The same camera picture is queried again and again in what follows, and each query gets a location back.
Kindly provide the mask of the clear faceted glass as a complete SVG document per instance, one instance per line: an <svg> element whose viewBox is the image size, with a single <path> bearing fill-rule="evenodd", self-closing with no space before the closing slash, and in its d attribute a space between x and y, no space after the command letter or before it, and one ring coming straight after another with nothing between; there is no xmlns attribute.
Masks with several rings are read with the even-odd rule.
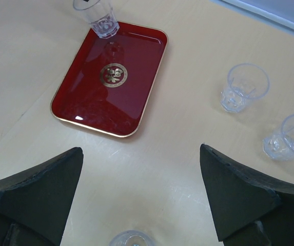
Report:
<svg viewBox="0 0 294 246"><path fill-rule="evenodd" d="M119 31L120 26L109 0L74 0L73 8L82 15L99 38L110 38Z"/></svg>

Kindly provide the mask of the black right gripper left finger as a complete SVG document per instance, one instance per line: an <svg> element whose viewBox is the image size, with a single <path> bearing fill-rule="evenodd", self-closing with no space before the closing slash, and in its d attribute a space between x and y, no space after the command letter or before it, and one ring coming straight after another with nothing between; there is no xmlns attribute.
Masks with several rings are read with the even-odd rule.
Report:
<svg viewBox="0 0 294 246"><path fill-rule="evenodd" d="M0 245L60 245L83 166L74 147L0 180Z"/></svg>

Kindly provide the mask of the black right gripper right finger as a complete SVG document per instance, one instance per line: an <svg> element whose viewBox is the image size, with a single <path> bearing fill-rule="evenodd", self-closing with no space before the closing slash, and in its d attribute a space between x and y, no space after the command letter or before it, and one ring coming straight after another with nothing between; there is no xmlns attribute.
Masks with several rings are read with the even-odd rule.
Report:
<svg viewBox="0 0 294 246"><path fill-rule="evenodd" d="M200 167L224 245L294 245L294 184L200 146Z"/></svg>

